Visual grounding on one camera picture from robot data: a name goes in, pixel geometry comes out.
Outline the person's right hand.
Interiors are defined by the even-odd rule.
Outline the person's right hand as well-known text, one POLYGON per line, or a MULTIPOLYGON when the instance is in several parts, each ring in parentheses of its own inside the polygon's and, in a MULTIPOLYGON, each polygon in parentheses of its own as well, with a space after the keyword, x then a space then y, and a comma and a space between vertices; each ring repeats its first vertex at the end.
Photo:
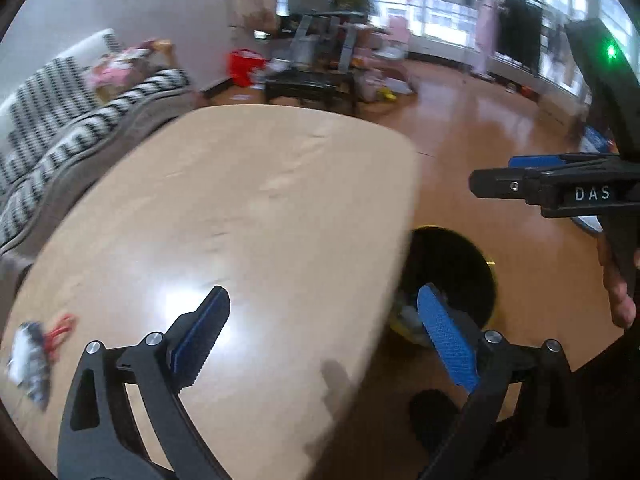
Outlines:
POLYGON ((598 237, 597 248, 599 263, 602 266, 603 286, 608 293, 612 321, 617 327, 628 330, 636 319, 637 305, 629 295, 628 284, 614 261, 611 245, 603 233, 598 237))

